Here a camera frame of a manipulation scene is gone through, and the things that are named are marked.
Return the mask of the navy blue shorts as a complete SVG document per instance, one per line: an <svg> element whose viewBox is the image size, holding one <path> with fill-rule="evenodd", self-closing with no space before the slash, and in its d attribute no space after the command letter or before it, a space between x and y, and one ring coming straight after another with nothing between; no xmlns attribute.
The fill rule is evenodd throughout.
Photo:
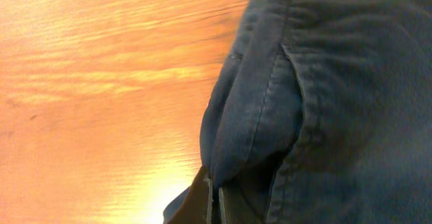
<svg viewBox="0 0 432 224"><path fill-rule="evenodd" d="M264 223L430 223L431 0L250 0L200 156L212 223L270 156Z"/></svg>

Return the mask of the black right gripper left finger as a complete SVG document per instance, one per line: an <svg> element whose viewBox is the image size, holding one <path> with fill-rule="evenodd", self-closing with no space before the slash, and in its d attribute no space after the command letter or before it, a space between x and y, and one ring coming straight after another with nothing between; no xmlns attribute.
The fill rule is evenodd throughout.
<svg viewBox="0 0 432 224"><path fill-rule="evenodd" d="M213 183L201 167L191 186L167 206L167 224L211 224Z"/></svg>

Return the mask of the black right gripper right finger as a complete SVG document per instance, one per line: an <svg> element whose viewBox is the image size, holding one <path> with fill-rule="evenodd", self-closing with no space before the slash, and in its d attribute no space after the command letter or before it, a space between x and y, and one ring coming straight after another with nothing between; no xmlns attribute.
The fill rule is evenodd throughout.
<svg viewBox="0 0 432 224"><path fill-rule="evenodd" d="M219 222L223 224L262 224L280 166L278 156L241 170L219 189Z"/></svg>

